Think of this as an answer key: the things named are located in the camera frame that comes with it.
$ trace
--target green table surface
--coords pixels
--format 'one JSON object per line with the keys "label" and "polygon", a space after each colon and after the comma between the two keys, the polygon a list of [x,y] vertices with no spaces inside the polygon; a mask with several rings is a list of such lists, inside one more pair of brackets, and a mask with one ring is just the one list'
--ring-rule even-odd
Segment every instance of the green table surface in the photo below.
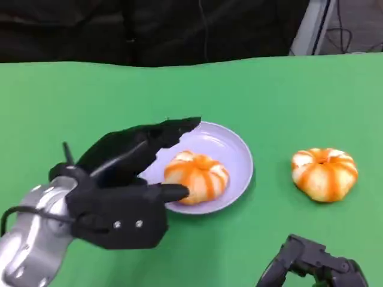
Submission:
{"label": "green table surface", "polygon": [[[239,134],[255,176],[225,210],[169,212],[158,248],[106,251],[76,240],[53,287],[252,287],[290,233],[360,263],[381,284],[383,56],[251,59],[182,68],[88,63],[0,65],[0,210],[108,131],[201,115]],[[334,147],[359,179],[344,201],[316,204],[291,180],[299,149]],[[290,275],[285,286],[310,286]]]}

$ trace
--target lavender plate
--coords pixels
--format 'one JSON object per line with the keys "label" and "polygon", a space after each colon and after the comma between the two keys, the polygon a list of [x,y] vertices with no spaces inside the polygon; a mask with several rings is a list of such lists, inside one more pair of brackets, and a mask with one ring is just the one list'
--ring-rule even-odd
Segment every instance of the lavender plate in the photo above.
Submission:
{"label": "lavender plate", "polygon": [[207,122],[201,122],[192,132],[182,135],[179,144],[161,149],[157,160],[140,177],[149,184],[163,182],[166,165],[176,154],[185,150],[209,155],[223,163],[230,175],[229,183],[225,192],[215,200],[193,206],[172,202],[166,204],[168,209],[185,214],[211,213],[229,206],[245,192],[253,175],[253,158],[249,148],[236,133]]}

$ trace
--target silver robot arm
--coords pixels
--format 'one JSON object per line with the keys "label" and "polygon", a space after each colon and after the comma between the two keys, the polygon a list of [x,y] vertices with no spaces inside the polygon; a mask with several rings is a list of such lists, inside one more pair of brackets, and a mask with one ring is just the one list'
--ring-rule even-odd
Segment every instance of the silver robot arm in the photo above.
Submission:
{"label": "silver robot arm", "polygon": [[[49,185],[33,188],[21,205],[68,216],[65,196],[76,186],[73,178],[57,177]],[[18,213],[16,223],[0,238],[0,287],[49,285],[72,240],[68,224]]]}

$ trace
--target cable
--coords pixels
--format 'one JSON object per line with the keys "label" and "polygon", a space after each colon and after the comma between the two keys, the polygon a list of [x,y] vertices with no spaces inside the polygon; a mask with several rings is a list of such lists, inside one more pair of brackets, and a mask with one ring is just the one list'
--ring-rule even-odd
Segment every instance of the cable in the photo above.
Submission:
{"label": "cable", "polygon": [[202,0],[198,0],[198,7],[201,13],[203,25],[205,27],[205,40],[203,42],[203,56],[205,57],[206,63],[209,63],[210,62],[208,57],[209,26],[208,26],[208,21],[205,17],[205,12],[203,11]]}
{"label": "cable", "polygon": [[347,52],[344,50],[343,46],[343,22],[342,22],[342,16],[341,16],[341,0],[336,0],[336,14],[338,15],[338,22],[339,22],[339,30],[341,32],[341,50],[343,54],[346,54]]}
{"label": "cable", "polygon": [[348,49],[349,49],[349,47],[350,47],[350,45],[351,45],[351,42],[352,42],[352,38],[353,38],[353,35],[352,35],[351,30],[346,29],[346,28],[330,28],[330,29],[328,29],[327,31],[328,31],[328,32],[333,32],[333,31],[339,31],[339,30],[340,30],[342,33],[343,33],[343,32],[347,32],[347,33],[348,33],[348,41],[347,41],[347,45],[346,45],[345,48],[336,45],[336,44],[334,43],[334,41],[328,36],[328,34],[326,34],[326,38],[327,38],[327,40],[329,40],[329,42],[330,42],[332,45],[334,45],[334,46],[335,46],[338,50],[340,50],[343,54],[347,54],[347,53],[348,53]]}
{"label": "cable", "polygon": [[383,45],[383,41],[382,41],[382,42],[379,42],[379,43],[377,43],[377,44],[375,44],[375,45],[372,45],[370,48],[368,48],[368,49],[366,50],[366,53],[372,52],[376,47],[379,47],[380,45]]}
{"label": "cable", "polygon": [[278,30],[279,30],[279,35],[283,41],[283,44],[286,46],[286,49],[293,55],[295,56],[295,53],[293,52],[293,50],[291,49],[291,45],[288,44],[288,39],[285,37],[285,33],[283,31],[283,25],[282,25],[282,21],[278,15],[278,0],[274,0],[274,14],[275,14],[275,21],[276,21],[276,24],[278,26]]}
{"label": "cable", "polygon": [[66,224],[73,224],[75,222],[73,218],[49,213],[44,211],[43,209],[37,209],[32,206],[13,206],[7,209],[1,216],[0,237],[2,237],[7,232],[8,217],[15,212],[32,213],[32,214],[39,215],[42,218],[53,219]]}

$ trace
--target dark background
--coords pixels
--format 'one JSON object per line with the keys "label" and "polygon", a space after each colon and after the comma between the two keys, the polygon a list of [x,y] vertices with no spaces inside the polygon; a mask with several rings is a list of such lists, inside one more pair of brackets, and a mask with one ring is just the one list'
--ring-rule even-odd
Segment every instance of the dark background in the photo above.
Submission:
{"label": "dark background", "polygon": [[283,56],[308,2],[3,0],[0,62],[171,66]]}

